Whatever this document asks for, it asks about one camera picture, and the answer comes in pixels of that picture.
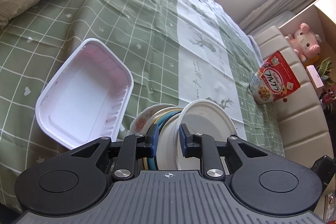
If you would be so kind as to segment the pink plush toy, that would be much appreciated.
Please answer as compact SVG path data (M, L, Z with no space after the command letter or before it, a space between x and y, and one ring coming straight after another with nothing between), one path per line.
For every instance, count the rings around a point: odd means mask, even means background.
M288 34L285 38L304 66L318 61L321 54L321 38L306 23L302 23L293 36Z

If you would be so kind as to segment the cream bowl with yellow rim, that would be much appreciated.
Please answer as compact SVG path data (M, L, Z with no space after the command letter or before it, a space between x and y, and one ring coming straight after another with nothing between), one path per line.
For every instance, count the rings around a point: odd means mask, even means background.
M143 125L140 133L146 134L150 129L150 126L154 123L157 123L159 119L165 115L172 113L174 111L181 111L182 109L177 106L170 106L167 104L154 105L145 110L146 112L146 123Z

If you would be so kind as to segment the teal bowl white inside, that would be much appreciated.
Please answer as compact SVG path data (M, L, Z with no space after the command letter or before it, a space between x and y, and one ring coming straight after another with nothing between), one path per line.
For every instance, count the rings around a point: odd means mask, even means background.
M161 125L162 124L165 124L166 121L170 119L170 117L180 113L181 111L182 111L181 109L174 109L174 110L171 110L171 111L168 111L168 112L162 114L159 118L157 118L154 121L154 124L158 125L159 132L161 132ZM147 161L147 163L146 163L147 166L145 168L146 170L158 170L155 157L147 158L146 161Z

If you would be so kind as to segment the green checked bed sheet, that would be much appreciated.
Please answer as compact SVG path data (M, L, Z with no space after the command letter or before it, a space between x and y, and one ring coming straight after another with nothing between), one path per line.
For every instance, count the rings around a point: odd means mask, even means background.
M284 155L274 106L258 105L248 88L259 48L214 0L41 0L1 29L1 204L20 210L16 178L64 151L39 128L35 104L86 38L133 75L119 138L150 106L207 99L241 138Z

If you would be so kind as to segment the red Calbee cereal bag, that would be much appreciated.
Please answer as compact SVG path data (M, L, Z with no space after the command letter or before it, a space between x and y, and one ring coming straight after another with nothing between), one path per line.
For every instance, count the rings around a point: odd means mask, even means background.
M268 57L249 83L253 98L260 105L282 100L300 87L301 84L280 51Z

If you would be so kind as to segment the white pink plastic tray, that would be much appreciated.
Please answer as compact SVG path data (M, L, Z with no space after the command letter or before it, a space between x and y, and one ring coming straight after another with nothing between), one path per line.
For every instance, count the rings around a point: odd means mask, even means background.
M116 141L133 87L126 65L100 40L88 38L39 96L38 125L68 149L100 137Z

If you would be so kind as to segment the cream padded headboard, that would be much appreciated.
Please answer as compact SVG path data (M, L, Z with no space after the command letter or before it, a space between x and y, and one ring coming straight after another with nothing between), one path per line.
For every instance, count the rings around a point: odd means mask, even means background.
M276 26L254 37L262 58L280 51L301 87L288 101L274 103L285 157L310 168L322 156L334 157L329 129L317 94L301 61Z

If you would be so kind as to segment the floral ceramic plate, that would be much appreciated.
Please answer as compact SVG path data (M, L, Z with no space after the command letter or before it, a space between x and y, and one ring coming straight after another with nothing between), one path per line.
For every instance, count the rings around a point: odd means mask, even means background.
M159 103L150 107L147 107L145 110L140 112L134 121L131 122L130 128L127 132L127 135L140 133L146 122L159 110L165 109L167 107L175 107L172 104Z

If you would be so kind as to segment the pink small box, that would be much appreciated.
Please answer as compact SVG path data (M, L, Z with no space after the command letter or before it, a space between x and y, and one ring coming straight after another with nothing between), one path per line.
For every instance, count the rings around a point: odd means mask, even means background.
M324 83L319 76L317 69L314 65L308 65L306 67L306 73L310 78L311 83L313 84L316 91L321 91L324 87Z

